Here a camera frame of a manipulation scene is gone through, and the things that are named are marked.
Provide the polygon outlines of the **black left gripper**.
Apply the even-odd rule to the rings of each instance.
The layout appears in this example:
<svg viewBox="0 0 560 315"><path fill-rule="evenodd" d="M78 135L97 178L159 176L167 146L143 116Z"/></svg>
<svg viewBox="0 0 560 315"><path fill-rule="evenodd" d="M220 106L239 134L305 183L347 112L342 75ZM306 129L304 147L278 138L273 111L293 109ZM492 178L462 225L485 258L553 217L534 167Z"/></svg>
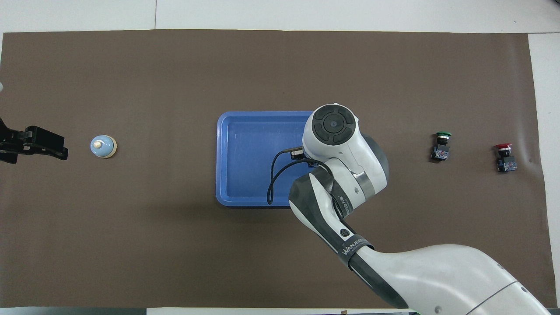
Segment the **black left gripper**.
<svg viewBox="0 0 560 315"><path fill-rule="evenodd" d="M25 150L25 139L32 146ZM62 149L56 152L48 149ZM64 137L38 126L29 126L25 131L8 128L0 119L0 160L16 164L19 155L45 155L59 160L68 159L69 150L64 147Z"/></svg>

